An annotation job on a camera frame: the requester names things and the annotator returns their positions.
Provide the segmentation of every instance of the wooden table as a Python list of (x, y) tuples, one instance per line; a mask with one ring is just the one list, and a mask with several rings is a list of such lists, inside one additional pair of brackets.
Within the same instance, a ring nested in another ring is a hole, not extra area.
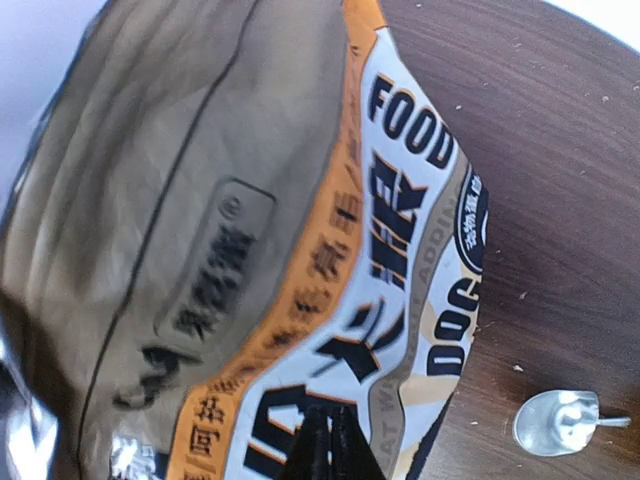
[[(479, 328), (427, 478), (639, 478), (640, 55), (537, 1), (382, 5), (491, 195)], [(513, 417), (554, 388), (635, 424), (530, 456)]]

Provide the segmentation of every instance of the chinese characters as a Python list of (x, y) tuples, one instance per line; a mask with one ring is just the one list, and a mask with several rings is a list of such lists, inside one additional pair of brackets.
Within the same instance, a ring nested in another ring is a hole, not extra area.
[(374, 153), (369, 174), (373, 196), (371, 275), (404, 290), (407, 247), (427, 188), (414, 188), (405, 174)]
[(350, 235), (358, 222), (361, 202), (355, 195), (335, 193), (331, 226)]
[(464, 220), (462, 222), (464, 244), (467, 250), (472, 250), (478, 244), (476, 218), (478, 216), (478, 199), (481, 191), (482, 181), (478, 175), (473, 174), (471, 191), (464, 198)]
[(209, 423), (224, 423), (224, 411), (218, 407), (219, 398), (209, 396), (200, 400), (200, 411), (196, 414), (201, 421), (207, 419)]
[(235, 227), (220, 227), (191, 293), (174, 320), (177, 331), (201, 341), (213, 333), (217, 316), (228, 311), (238, 291), (254, 242), (253, 236)]
[(319, 288), (296, 290), (289, 315), (291, 318), (308, 323), (317, 313), (326, 311), (331, 302), (331, 294)]
[(338, 281), (338, 266), (347, 258), (348, 253), (349, 247), (344, 243), (330, 242), (321, 235), (316, 249), (311, 254), (309, 275), (313, 277), (318, 273), (327, 282)]
[(312, 377), (318, 377), (327, 372), (341, 361), (344, 361), (358, 382), (377, 372), (380, 368), (376, 359), (376, 352), (387, 348), (396, 342), (404, 331), (404, 310), (400, 312), (393, 325), (377, 339), (371, 340), (371, 335), (376, 329), (384, 313), (385, 302), (380, 300), (372, 308), (367, 305), (358, 309), (347, 327), (347, 332), (362, 332), (359, 340), (336, 336), (320, 346), (316, 352), (329, 355), (333, 360), (312, 373)]
[(211, 456), (211, 448), (220, 441), (220, 432), (217, 430), (200, 428), (197, 425), (191, 430), (189, 453), (194, 455)]

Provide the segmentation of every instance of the circular logo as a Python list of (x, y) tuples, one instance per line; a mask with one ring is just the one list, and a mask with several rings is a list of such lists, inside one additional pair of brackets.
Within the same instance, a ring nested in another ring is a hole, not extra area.
[(238, 200), (238, 197), (227, 197), (222, 201), (219, 210), (224, 218), (231, 221), (242, 213), (242, 204), (240, 200)]
[(455, 238), (460, 258), (469, 270), (477, 274), (482, 273), (489, 218), (488, 204), (489, 194), (482, 185), (482, 180), (469, 167), (458, 200)]

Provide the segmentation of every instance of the white wall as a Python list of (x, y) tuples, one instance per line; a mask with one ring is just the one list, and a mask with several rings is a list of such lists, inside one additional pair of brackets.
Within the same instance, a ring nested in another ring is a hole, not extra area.
[(640, 52), (640, 1), (547, 0), (547, 3), (583, 18)]
[(40, 113), (105, 0), (0, 0), (0, 212)]

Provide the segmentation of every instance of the small spoon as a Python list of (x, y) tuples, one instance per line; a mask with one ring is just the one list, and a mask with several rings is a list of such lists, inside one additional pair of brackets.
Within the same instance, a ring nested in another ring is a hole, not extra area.
[(628, 427), (629, 417), (600, 418), (598, 396), (579, 390), (551, 390), (530, 398), (518, 410), (513, 436), (541, 457), (576, 453), (587, 446), (596, 426)]

